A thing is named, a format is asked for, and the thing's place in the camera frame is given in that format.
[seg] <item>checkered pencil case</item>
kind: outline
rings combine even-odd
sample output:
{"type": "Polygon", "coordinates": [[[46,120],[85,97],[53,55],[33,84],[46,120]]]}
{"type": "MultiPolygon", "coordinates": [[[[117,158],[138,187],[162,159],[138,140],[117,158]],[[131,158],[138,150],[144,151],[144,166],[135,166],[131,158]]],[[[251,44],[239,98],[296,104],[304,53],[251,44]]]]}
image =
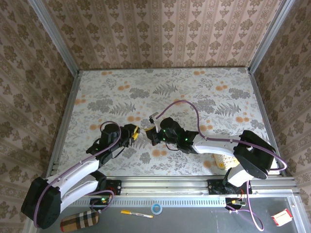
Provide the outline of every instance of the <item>checkered pencil case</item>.
{"type": "Polygon", "coordinates": [[[60,223],[62,232],[72,232],[77,229],[90,227],[98,223],[99,213],[97,211],[85,211],[63,218],[60,223]]]}

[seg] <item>yellow pen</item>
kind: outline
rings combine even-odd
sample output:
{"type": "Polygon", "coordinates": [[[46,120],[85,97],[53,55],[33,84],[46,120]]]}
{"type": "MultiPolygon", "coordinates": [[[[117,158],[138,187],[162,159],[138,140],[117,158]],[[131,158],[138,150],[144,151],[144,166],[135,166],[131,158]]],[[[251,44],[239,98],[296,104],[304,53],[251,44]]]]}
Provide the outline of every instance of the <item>yellow pen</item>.
{"type": "Polygon", "coordinates": [[[140,214],[140,213],[131,212],[129,210],[121,210],[121,214],[136,215],[136,216],[149,217],[149,218],[153,218],[154,217],[153,215],[144,215],[144,214],[140,214]]]}

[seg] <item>blue tape roll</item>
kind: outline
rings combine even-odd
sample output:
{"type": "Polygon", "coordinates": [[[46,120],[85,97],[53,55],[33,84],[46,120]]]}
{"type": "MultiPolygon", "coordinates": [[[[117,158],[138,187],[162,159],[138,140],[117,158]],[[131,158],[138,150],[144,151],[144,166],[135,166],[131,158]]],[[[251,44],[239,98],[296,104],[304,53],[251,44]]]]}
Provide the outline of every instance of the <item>blue tape roll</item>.
{"type": "Polygon", "coordinates": [[[154,215],[159,215],[160,213],[162,213],[162,206],[159,203],[155,203],[151,206],[151,212],[154,215]]]}

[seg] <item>red and white box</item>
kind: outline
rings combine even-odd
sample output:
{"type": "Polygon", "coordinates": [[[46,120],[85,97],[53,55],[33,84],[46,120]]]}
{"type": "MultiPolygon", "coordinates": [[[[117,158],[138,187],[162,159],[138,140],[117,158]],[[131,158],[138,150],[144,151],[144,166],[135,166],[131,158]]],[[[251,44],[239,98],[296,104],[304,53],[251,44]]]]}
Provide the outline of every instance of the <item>red and white box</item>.
{"type": "Polygon", "coordinates": [[[284,224],[290,222],[293,219],[293,216],[288,209],[285,209],[282,212],[271,217],[278,227],[283,226],[284,224]]]}

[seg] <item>gray leaf pattern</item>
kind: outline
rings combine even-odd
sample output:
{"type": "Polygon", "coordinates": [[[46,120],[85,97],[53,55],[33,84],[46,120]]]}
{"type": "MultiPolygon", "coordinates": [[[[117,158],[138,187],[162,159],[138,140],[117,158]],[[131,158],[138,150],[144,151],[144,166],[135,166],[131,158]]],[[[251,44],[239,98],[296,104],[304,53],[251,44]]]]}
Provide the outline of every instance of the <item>gray leaf pattern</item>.
{"type": "MultiPolygon", "coordinates": [[[[267,139],[246,68],[83,71],[59,171],[85,158],[85,151],[100,137],[99,126],[112,120],[120,126],[138,125],[141,133],[132,146],[100,168],[107,176],[224,175],[211,154],[183,154],[165,144],[151,145],[143,130],[152,126],[149,116],[176,100],[188,100],[198,108],[204,135],[235,135],[245,129],[267,139]]],[[[161,119],[165,117],[185,130],[197,130],[188,104],[173,105],[161,119]]],[[[309,118],[303,121],[308,124],[309,118]]]]}

